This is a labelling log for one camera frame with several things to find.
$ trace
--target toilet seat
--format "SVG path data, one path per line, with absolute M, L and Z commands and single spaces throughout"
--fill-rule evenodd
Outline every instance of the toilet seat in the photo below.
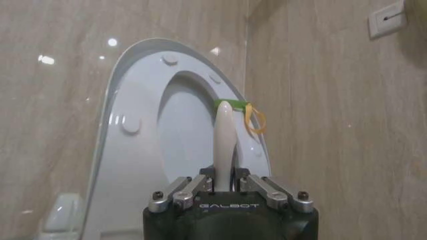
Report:
M 105 97 L 83 240 L 138 238 L 152 192 L 212 164 L 209 101 L 217 98 L 242 100 L 217 68 L 180 43 L 149 39 L 123 52 Z M 240 112 L 233 120 L 237 165 L 269 176 L 262 136 L 250 137 Z

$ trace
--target glossy wall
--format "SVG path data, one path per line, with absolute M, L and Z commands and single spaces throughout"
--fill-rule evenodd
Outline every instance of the glossy wall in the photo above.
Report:
M 133 43 L 186 44 L 242 91 L 246 7 L 245 0 L 0 0 L 0 240 L 35 233 L 57 193 L 85 196 L 109 74 Z
M 405 29 L 368 37 L 369 13 L 393 2 L 249 0 L 245 96 L 322 240 L 427 236 L 427 41 L 410 8 Z

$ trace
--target wall socket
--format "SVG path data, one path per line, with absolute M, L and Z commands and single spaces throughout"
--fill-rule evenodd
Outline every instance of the wall socket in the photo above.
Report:
M 377 39 L 400 30 L 406 25 L 404 1 L 388 5 L 368 16 L 368 32 L 370 39 Z

